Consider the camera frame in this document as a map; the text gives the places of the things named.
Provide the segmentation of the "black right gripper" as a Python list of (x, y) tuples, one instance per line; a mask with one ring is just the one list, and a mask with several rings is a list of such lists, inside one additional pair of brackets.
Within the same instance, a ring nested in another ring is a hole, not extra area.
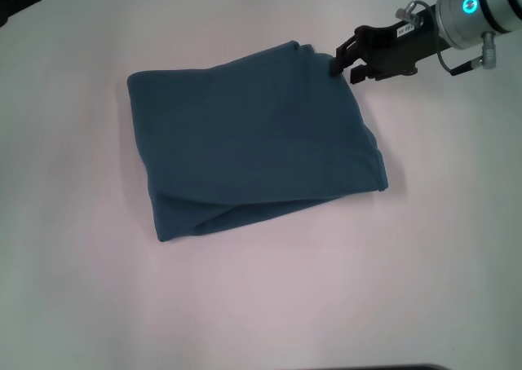
[(397, 76), (412, 76), (418, 70), (416, 63), (433, 56), (437, 50), (449, 49), (440, 38), (435, 40), (434, 6), (419, 12), (422, 26), (409, 28), (399, 22), (386, 28), (360, 26), (355, 34), (336, 49), (330, 61), (330, 76), (338, 76), (357, 60), (363, 60), (350, 71), (350, 83), (355, 85), (366, 79), (381, 81)]

